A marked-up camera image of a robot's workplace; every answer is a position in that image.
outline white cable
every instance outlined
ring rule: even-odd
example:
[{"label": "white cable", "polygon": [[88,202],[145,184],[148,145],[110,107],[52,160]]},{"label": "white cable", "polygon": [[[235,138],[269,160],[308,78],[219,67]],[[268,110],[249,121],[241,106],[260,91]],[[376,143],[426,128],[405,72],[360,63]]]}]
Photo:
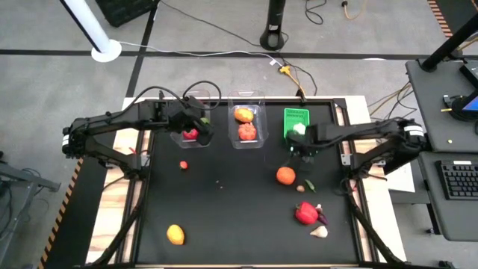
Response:
[{"label": "white cable", "polygon": [[156,52],[163,52],[163,53],[176,53],[179,55],[190,55],[190,56],[196,56],[196,57],[208,57],[208,56],[215,56],[215,55],[227,55],[227,54],[233,54],[233,53],[244,53],[248,55],[263,55],[265,57],[268,57],[270,60],[275,61],[280,67],[282,67],[282,64],[279,63],[278,60],[274,59],[272,56],[267,55],[265,53],[260,53],[260,52],[245,52],[245,51],[232,51],[232,52],[216,52],[216,53],[210,53],[210,54],[205,54],[205,55],[198,55],[194,53],[189,53],[189,52],[177,52],[177,51],[166,51],[166,50],[161,50],[161,49],[156,49],[153,46],[145,46],[145,45],[140,45],[140,44],[134,44],[134,43],[129,43],[129,42],[123,42],[123,41],[118,41],[121,44],[125,45],[130,45],[130,46],[139,46],[143,48],[148,48],[148,49],[154,49]]}]

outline yellow lemon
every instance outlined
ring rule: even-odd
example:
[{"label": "yellow lemon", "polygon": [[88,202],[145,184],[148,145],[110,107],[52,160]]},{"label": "yellow lemon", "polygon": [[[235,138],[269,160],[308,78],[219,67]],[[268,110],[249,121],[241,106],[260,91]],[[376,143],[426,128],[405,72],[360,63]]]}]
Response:
[{"label": "yellow lemon", "polygon": [[176,245],[184,244],[184,232],[181,227],[173,224],[171,225],[166,232],[167,238],[171,241],[171,243]]}]

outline clear plastic container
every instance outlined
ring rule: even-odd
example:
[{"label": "clear plastic container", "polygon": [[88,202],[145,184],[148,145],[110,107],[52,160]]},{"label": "clear plastic container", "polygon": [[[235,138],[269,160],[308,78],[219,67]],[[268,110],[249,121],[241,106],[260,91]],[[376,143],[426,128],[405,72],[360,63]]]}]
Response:
[{"label": "clear plastic container", "polygon": [[[254,125],[256,136],[253,140],[239,138],[239,127],[244,124],[234,117],[238,108],[247,108],[254,113],[251,124]],[[257,90],[233,91],[228,100],[229,139],[235,149],[258,149],[264,145],[269,136],[264,93]]]},{"label": "clear plastic container", "polygon": [[[199,99],[206,108],[211,107],[211,102],[210,102],[211,95],[208,90],[190,90],[189,92],[187,92],[187,95],[194,96],[197,99]],[[210,111],[204,111],[204,112],[205,112],[204,117],[208,118],[210,122],[211,112]],[[173,139],[173,141],[176,142],[183,149],[192,149],[192,148],[200,148],[200,147],[209,146],[209,144],[203,146],[200,143],[197,143],[195,139],[185,138],[183,132],[179,134],[176,132],[172,132],[171,139]]]}]

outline table leg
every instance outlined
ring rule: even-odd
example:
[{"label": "table leg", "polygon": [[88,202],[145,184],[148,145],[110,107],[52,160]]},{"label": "table leg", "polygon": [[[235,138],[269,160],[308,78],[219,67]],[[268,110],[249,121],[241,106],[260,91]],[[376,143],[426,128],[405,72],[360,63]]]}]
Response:
[{"label": "table leg", "polygon": [[60,188],[60,183],[55,183],[51,180],[44,179],[39,176],[31,175],[30,173],[26,173],[25,171],[18,170],[4,163],[0,163],[0,176],[6,176],[8,178],[15,179],[15,180],[33,182],[38,184],[39,186],[48,188],[52,191],[58,191],[58,189]]},{"label": "table leg", "polygon": [[269,0],[267,25],[261,35],[261,46],[270,51],[282,49],[284,37],[282,36],[282,17],[284,16],[285,0]]},{"label": "table leg", "polygon": [[426,232],[433,235],[441,235],[440,227],[438,226],[438,222],[436,220],[435,212],[433,211],[432,205],[426,204],[426,209],[428,209],[428,214],[430,215],[430,220],[432,221],[432,228],[428,229]]}]

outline paper sheet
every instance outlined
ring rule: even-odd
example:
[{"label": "paper sheet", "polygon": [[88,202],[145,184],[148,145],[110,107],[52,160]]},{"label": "paper sheet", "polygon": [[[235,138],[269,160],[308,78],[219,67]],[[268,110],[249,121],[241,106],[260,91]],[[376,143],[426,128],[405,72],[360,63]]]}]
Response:
[{"label": "paper sheet", "polygon": [[403,165],[392,173],[389,173],[386,178],[389,190],[415,192],[412,166],[410,163]]}]

